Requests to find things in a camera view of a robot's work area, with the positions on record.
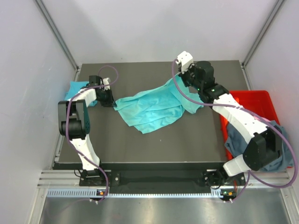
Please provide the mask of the teal t-shirt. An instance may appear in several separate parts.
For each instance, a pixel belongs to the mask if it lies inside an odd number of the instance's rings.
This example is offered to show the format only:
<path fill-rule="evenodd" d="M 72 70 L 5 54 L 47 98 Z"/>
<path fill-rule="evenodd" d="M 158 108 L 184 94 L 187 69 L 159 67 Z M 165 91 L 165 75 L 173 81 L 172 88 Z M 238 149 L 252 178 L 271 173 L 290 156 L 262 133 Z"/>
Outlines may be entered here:
<path fill-rule="evenodd" d="M 128 126 L 135 127 L 143 134 L 156 131 L 180 119 L 184 112 L 195 114 L 202 105 L 195 104 L 181 95 L 201 102 L 198 94 L 191 93 L 176 76 L 179 89 L 173 79 L 152 90 L 142 91 L 134 96 L 120 98 L 114 108 Z"/>

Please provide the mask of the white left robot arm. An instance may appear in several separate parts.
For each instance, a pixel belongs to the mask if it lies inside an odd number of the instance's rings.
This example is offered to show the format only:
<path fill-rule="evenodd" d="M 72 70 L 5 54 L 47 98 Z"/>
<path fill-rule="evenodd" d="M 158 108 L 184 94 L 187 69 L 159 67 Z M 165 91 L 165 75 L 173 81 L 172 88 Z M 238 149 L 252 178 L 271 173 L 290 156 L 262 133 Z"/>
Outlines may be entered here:
<path fill-rule="evenodd" d="M 58 103 L 58 127 L 60 134 L 68 137 L 81 159 L 81 178 L 90 178 L 94 184 L 101 185 L 106 174 L 99 169 L 100 158 L 89 137 L 91 123 L 88 107 L 95 106 L 97 102 L 103 107 L 116 106 L 109 78 L 94 75 L 89 77 L 88 82 L 71 82 L 65 100 Z"/>

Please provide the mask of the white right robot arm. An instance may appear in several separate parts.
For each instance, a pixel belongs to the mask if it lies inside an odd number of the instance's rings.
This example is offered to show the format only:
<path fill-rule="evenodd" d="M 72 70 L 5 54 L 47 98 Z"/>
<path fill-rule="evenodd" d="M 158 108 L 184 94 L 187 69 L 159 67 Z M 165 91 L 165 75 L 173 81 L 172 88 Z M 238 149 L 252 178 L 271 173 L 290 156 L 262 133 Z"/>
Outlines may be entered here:
<path fill-rule="evenodd" d="M 243 137 L 245 151 L 229 160 L 219 171 L 218 179 L 228 185 L 235 176 L 249 171 L 258 171 L 282 155 L 282 140 L 278 129 L 271 129 L 235 101 L 230 92 L 216 83 L 214 68 L 208 61 L 177 63 L 179 76 L 186 87 L 198 91 L 201 101 L 223 116 Z"/>

